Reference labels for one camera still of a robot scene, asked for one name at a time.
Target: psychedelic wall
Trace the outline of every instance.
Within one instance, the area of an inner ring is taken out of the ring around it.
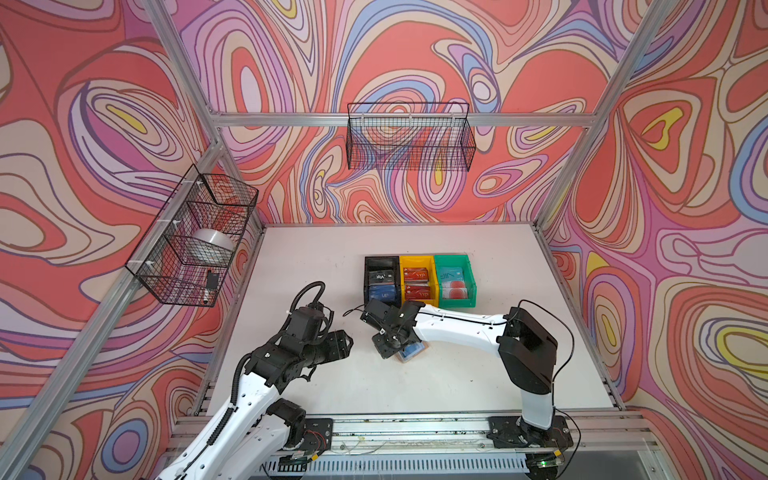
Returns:
[[[768,477],[768,5],[681,0],[546,237],[680,478]]]
[[[473,112],[594,111],[645,0],[188,0],[174,6],[211,107],[346,112],[351,101]],[[232,127],[267,223],[530,221],[580,129],[478,127],[467,172],[349,171],[345,128]]]
[[[0,442],[207,146],[139,4],[0,2]],[[25,478],[149,476],[246,248],[213,309],[136,295]]]

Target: robotic arm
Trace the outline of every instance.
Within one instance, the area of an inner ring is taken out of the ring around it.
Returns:
[[[526,310],[507,315],[473,315],[406,301],[401,308],[370,300],[360,317],[376,328],[373,343],[389,358],[417,342],[449,342],[484,350],[502,359],[521,390],[518,446],[545,445],[552,427],[552,373],[558,342]]]
[[[296,308],[316,286],[320,290],[314,300]],[[242,480],[283,448],[301,449],[310,458],[326,449],[328,441],[316,432],[316,443],[305,445],[306,412],[278,399],[294,379],[309,381],[318,365],[349,356],[352,339],[343,330],[329,331],[333,311],[319,301],[324,290],[325,283],[315,282],[299,291],[280,331],[237,363],[229,401],[157,480],[211,480],[219,475]],[[329,311],[327,318],[324,310]],[[307,375],[302,374],[305,368],[311,368]]]

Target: patterned wallpaper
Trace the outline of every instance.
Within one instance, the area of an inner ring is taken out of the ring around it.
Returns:
[[[768,5],[681,0],[546,229],[681,478],[768,478]]]
[[[140,3],[0,2],[0,442],[207,145]],[[237,278],[213,309],[140,291],[25,478],[150,476]]]
[[[645,1],[189,0],[173,7],[216,111],[335,112],[464,99],[475,112],[590,112]],[[580,129],[478,127],[466,172],[350,172],[345,128],[223,135],[267,223],[530,221]]]

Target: storage bin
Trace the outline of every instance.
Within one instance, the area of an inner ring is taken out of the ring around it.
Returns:
[[[435,269],[435,258],[432,255],[422,255],[418,257],[408,256],[400,257],[400,281],[402,284],[402,269],[404,268],[426,268],[429,274],[429,290],[432,293],[432,298],[429,300],[421,300],[429,305],[440,305],[440,290],[437,281],[437,270]],[[406,289],[402,289],[402,301],[406,301]]]
[[[400,257],[366,257],[365,272],[362,279],[362,299],[367,304],[370,300],[370,282],[368,273],[380,270],[391,270],[395,274],[395,298],[385,301],[387,305],[400,307],[402,294],[400,291]]]
[[[477,303],[477,284],[475,276],[472,275],[472,266],[469,264],[469,257],[466,255],[435,255],[435,272],[438,275],[441,266],[458,266],[464,270],[464,284],[467,286],[466,299],[446,299],[442,298],[442,284],[439,283],[439,299],[441,308],[471,308]]]

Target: green storage bin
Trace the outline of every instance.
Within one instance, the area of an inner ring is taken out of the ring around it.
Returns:
[[[460,266],[464,270],[464,284],[467,286],[466,299],[449,299],[442,297],[442,282],[440,281],[441,266]],[[437,270],[438,283],[440,285],[440,308],[471,308],[477,303],[478,288],[475,276],[472,275],[472,265],[466,255],[435,255],[435,269]]]

